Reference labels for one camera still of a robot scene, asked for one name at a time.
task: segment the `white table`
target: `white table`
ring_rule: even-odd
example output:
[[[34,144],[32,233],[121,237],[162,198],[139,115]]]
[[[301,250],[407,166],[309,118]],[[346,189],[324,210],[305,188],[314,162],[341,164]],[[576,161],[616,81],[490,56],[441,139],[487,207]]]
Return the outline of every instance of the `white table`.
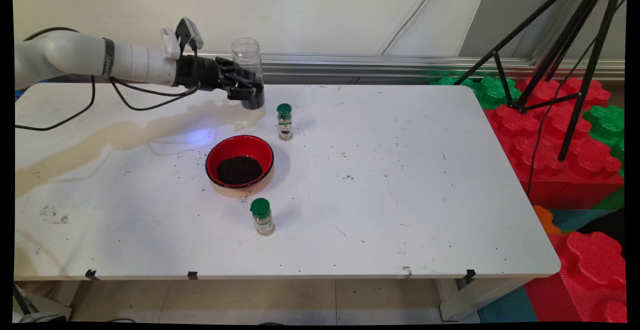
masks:
[[[464,86],[266,86],[249,111],[220,90],[131,111],[110,84],[48,132],[15,131],[14,280],[435,278],[455,320],[560,270],[560,261]],[[156,91],[176,89],[144,85]],[[133,106],[167,98],[122,88]],[[82,109],[90,84],[37,84],[16,123]],[[293,106],[294,138],[276,106]],[[272,175],[228,190],[204,162],[224,138],[270,143]],[[267,198],[275,233],[249,205]]]

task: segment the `spice jar label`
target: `spice jar label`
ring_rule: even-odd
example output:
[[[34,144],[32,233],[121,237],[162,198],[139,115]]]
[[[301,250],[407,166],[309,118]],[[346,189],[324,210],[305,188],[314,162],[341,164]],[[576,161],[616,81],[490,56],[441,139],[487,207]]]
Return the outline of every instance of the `spice jar label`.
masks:
[[[269,234],[274,230],[274,221],[269,221],[268,223],[256,223],[255,227],[260,232],[260,234]]]
[[[282,138],[290,138],[291,137],[291,124],[290,123],[284,123],[284,124],[280,124],[278,125],[278,131],[281,133],[280,136]]]

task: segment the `red foam block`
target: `red foam block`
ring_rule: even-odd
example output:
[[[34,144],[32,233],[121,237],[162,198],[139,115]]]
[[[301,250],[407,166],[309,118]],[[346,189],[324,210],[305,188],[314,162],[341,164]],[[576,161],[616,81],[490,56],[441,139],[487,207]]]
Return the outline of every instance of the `red foam block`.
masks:
[[[524,191],[529,187],[531,157],[540,128],[532,113],[522,115],[503,105],[495,110],[485,110],[485,115],[496,133]],[[571,184],[566,164],[558,161],[560,146],[554,138],[544,134],[535,154],[529,200],[546,207],[563,189]]]
[[[560,91],[564,91],[567,95],[573,95],[574,93],[578,93],[580,91],[580,86],[583,84],[582,79],[571,78],[568,79],[562,87],[560,87]],[[589,90],[587,90],[587,98],[584,100],[584,105],[582,107],[583,111],[588,111],[592,106],[598,105],[602,107],[606,107],[609,104],[609,99],[611,97],[610,92],[604,90],[602,88],[602,84],[599,81],[591,80],[589,85]],[[574,106],[576,100],[567,101],[570,106]]]
[[[548,107],[541,107],[539,109],[533,109],[529,113],[538,119],[542,120],[545,113],[547,112]],[[544,124],[542,125],[542,132],[548,134],[554,140],[562,143],[565,140],[565,134],[567,133],[567,127],[569,127],[569,120],[571,120],[571,115],[574,111],[574,107],[567,102],[560,102],[559,104],[554,104],[551,107],[551,111],[544,119]],[[573,139],[574,140],[583,140],[589,137],[589,130],[592,129],[592,125],[587,120],[583,119],[583,115],[580,114],[578,118],[578,123],[576,124]]]
[[[516,83],[516,88],[524,92],[525,88],[527,88],[527,85],[530,82],[531,82],[531,78],[528,77],[525,79],[524,82]],[[537,86],[535,86],[533,92],[531,93],[528,100],[526,101],[527,103],[526,105],[531,106],[531,105],[539,104],[541,102],[553,100],[554,95],[558,90],[558,85],[560,85],[560,82],[556,80],[551,80],[548,82],[547,81],[538,82]],[[567,95],[567,92],[563,88],[560,88],[560,91],[558,92],[558,98],[564,97],[566,95]]]
[[[572,141],[566,161],[571,184],[547,203],[551,209],[591,209],[624,185],[622,163],[610,149],[590,137]]]
[[[538,321],[627,322],[620,244],[602,232],[548,236],[562,268],[525,284]]]

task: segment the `green cap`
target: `green cap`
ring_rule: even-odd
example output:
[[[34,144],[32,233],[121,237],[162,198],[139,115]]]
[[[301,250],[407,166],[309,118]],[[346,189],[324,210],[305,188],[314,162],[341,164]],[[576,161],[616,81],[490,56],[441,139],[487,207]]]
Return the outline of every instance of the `green cap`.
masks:
[[[289,117],[291,117],[291,105],[290,104],[279,104],[277,110],[278,110],[278,116],[280,118],[289,118]]]
[[[269,201],[266,198],[256,198],[251,203],[251,213],[258,218],[265,218],[269,213]]]

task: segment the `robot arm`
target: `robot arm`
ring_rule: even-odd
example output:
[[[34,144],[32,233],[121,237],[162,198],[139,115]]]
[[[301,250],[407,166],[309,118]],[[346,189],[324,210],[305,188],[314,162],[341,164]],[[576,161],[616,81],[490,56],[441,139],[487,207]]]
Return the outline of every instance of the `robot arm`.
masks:
[[[176,79],[178,59],[165,58],[157,47],[114,43],[67,31],[13,46],[17,88],[65,74],[110,76],[164,86],[173,86]]]
[[[194,22],[183,18],[175,32],[160,31],[160,47],[142,47],[73,32],[56,32],[45,38],[14,43],[16,88],[66,75],[95,75],[185,86],[186,93],[220,88],[230,100],[242,100],[249,109],[265,102],[262,79],[224,58],[202,58],[203,46]],[[194,55],[184,55],[189,45]]]

